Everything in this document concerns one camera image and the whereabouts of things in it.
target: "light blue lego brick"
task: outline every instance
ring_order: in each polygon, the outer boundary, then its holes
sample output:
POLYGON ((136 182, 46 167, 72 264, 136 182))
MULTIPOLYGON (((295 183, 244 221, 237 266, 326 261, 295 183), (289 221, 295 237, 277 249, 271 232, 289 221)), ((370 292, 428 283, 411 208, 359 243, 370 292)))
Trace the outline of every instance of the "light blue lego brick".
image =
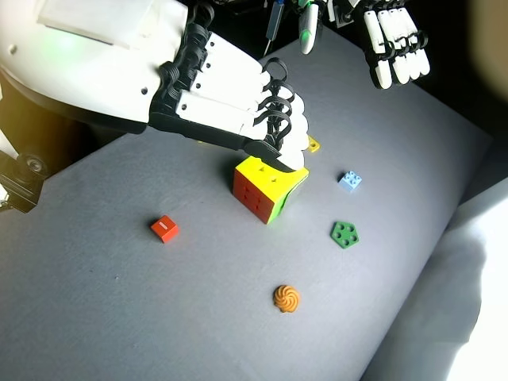
POLYGON ((362 182, 362 178, 359 177, 355 172, 349 171, 342 177, 339 184, 347 191, 351 192, 356 189, 362 182))

